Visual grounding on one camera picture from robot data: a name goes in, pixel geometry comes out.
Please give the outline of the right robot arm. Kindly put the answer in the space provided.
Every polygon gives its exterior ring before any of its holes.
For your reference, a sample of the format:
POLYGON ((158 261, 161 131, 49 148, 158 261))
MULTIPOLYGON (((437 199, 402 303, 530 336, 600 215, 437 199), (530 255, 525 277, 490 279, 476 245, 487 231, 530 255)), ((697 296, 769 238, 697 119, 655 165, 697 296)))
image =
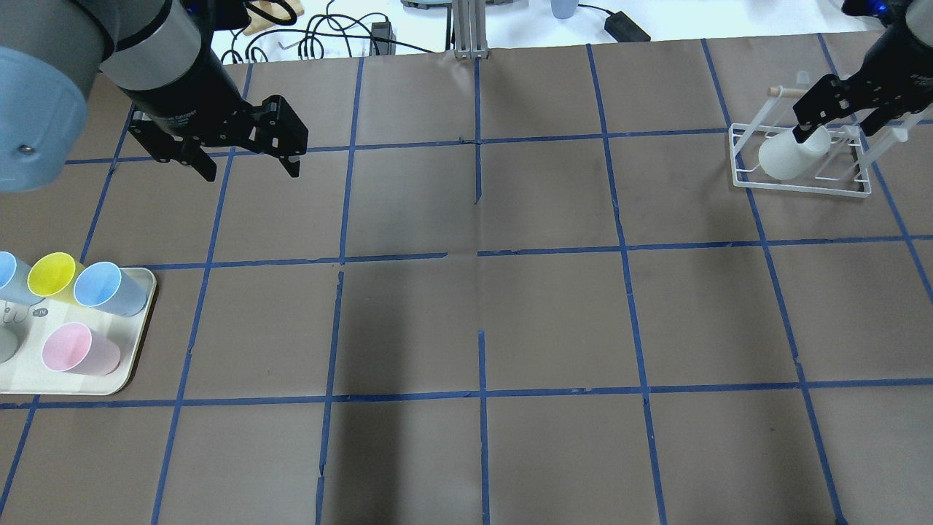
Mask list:
POLYGON ((879 20, 882 36, 847 79, 826 74, 794 104, 795 141, 816 129, 869 110, 860 127, 873 136, 890 120, 923 112, 932 100, 932 3, 930 1, 843 1, 843 14, 879 20))

